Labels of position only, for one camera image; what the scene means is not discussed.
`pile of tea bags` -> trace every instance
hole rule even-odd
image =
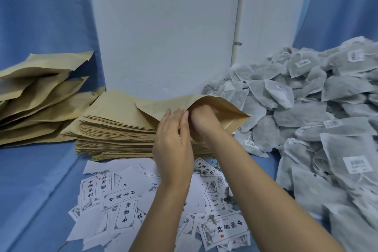
[[[347,251],[378,247],[378,43],[364,37],[317,52],[285,47],[234,64],[203,94],[250,118],[235,138],[251,154],[281,154],[277,183],[329,219]]]
[[[88,77],[69,78],[92,54],[30,54],[1,71],[0,145],[74,139],[60,132],[105,90],[78,93]]]
[[[248,226],[217,164],[198,158],[194,167],[175,251],[196,252],[202,244],[206,251],[217,247],[219,252],[250,246]],[[128,251],[161,182],[155,162],[88,161],[83,173],[92,175],[81,181],[78,205],[69,211],[76,223],[67,240],[83,239],[83,250],[102,245],[106,252]]]
[[[166,110],[209,104],[217,109],[221,124],[232,133],[249,117],[222,98],[187,95],[151,101],[111,90],[104,92],[83,114],[67,126],[62,136],[77,138],[76,150],[93,160],[152,157],[156,129]],[[212,152],[200,139],[192,141],[196,156]]]

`person's right hand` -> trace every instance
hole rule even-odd
[[[198,106],[191,111],[191,136],[193,140],[203,142],[207,135],[215,130],[222,130],[213,109],[209,105]]]

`finger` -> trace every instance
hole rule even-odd
[[[168,118],[164,124],[164,129],[168,132],[178,132],[178,128],[180,127],[180,120],[184,110],[177,109],[174,111]]]
[[[161,131],[161,128],[164,126],[164,123],[165,121],[167,120],[167,118],[170,116],[171,114],[171,109],[167,109],[166,113],[164,114],[163,118],[161,119],[161,121],[159,122],[159,125],[158,125],[158,129],[156,131],[156,135],[158,135]]]
[[[189,111],[185,111],[180,121],[180,136],[182,143],[190,142],[190,130],[189,130]]]

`forearm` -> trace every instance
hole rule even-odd
[[[130,252],[174,250],[189,185],[190,182],[181,187],[160,184]]]
[[[225,130],[205,136],[263,252],[343,251]]]

